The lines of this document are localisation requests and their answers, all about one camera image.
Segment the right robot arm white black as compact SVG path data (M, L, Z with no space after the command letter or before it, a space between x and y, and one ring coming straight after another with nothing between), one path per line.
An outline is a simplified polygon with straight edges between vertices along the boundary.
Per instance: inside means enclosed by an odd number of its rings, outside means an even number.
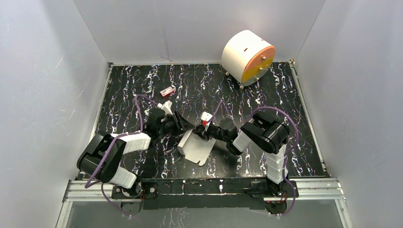
M251 193L279 197L285 193L288 171L285 164L290 128L284 121L258 111L241 128L231 119L222 119L219 125L202 121L193 133L204 140L215 139L226 143L230 153L240 156L247 149L261 152L266 158L266 182L259 181L249 188Z

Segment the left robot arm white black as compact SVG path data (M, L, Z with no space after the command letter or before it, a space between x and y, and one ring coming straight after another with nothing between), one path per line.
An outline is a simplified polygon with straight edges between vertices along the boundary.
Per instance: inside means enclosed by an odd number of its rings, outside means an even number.
M124 154L149 149L160 136L181 135L195 128L178 111L172 114L153 109L141 129L134 133L111 134L97 132L77 160L77 168L101 183L121 186L131 198L142 192L137 176L120 166Z

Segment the white cardboard box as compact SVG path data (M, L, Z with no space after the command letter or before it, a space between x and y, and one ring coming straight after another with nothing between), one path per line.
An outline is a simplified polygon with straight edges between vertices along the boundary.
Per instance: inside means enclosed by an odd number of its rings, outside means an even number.
M183 135L177 148L186 160L193 162L198 166L203 166L215 143L216 139L206 141L193 133L192 130L189 130Z

